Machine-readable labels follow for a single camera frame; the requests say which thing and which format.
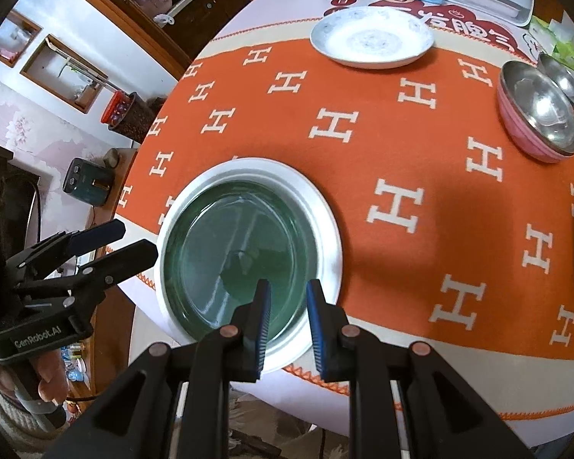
pink bowl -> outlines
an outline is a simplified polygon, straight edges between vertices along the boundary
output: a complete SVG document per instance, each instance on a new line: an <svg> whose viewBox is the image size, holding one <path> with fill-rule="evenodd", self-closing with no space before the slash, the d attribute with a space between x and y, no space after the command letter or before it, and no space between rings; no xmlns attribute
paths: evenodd
<svg viewBox="0 0 574 459"><path fill-rule="evenodd" d="M533 128L519 116L516 108L508 99L501 81L497 82L497 102L499 103L499 113L504 121L506 131L508 131L515 145L522 151L539 161L547 163L556 163L570 158L570 156L562 155L545 145L534 133Z"/></svg>

human hand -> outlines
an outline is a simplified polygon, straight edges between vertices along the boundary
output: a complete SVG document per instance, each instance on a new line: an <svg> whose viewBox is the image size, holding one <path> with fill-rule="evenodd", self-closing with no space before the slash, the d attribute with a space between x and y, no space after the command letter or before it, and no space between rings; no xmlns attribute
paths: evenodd
<svg viewBox="0 0 574 459"><path fill-rule="evenodd" d="M30 361L40 377L38 395L45 402L61 405L68 396L68 380L64 368L64 360L59 350L44 352ZM8 369L0 364L0 391L17 400L15 383Z"/></svg>

green plate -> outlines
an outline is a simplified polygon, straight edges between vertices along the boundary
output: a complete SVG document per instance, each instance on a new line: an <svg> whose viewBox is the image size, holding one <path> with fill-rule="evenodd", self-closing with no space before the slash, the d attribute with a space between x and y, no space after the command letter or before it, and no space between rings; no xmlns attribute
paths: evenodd
<svg viewBox="0 0 574 459"><path fill-rule="evenodd" d="M165 252L166 299L199 340L228 324L265 278L272 285L270 341L301 317L305 285L317 266L313 231L295 203L257 183L226 182L178 216Z"/></svg>

wall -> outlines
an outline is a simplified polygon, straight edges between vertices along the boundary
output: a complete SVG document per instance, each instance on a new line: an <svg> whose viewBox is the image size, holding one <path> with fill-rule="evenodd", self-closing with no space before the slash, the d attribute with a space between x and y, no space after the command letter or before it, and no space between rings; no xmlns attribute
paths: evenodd
<svg viewBox="0 0 574 459"><path fill-rule="evenodd" d="M111 146L130 146L129 139L108 131L99 122L112 97L110 91L103 89L90 111L83 114L20 75L28 58L51 34L107 74L117 86L127 92L137 91L144 99L167 96L176 79L85 0L19 0L15 10L43 29L14 68L0 62L0 82Z"/></svg>
<svg viewBox="0 0 574 459"><path fill-rule="evenodd" d="M85 228L91 206L66 195L62 183L74 157L102 157L108 143L0 83L0 145L14 153L15 165L41 176L42 238Z"/></svg>

screw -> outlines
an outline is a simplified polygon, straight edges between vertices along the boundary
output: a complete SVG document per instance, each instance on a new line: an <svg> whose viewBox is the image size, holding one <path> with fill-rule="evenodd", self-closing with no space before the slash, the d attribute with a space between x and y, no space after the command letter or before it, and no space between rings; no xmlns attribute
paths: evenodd
<svg viewBox="0 0 574 459"><path fill-rule="evenodd" d="M347 325L343 326L340 331L342 332L342 334L345 337L348 337L350 339L354 339L355 337L358 337L359 334L361 333L361 330L357 326L355 326L354 324L347 324Z"/></svg>
<svg viewBox="0 0 574 459"><path fill-rule="evenodd" d="M162 342L153 343L153 345L148 348L148 353L153 355L153 357L161 357L166 352L168 352L168 345Z"/></svg>
<svg viewBox="0 0 574 459"><path fill-rule="evenodd" d="M226 324L225 326L221 326L219 334L224 337L224 339L230 339L238 334L238 328L233 324Z"/></svg>
<svg viewBox="0 0 574 459"><path fill-rule="evenodd" d="M415 342L411 347L411 350L421 357L425 357L426 355L430 355L432 353L432 347L427 345L426 342Z"/></svg>

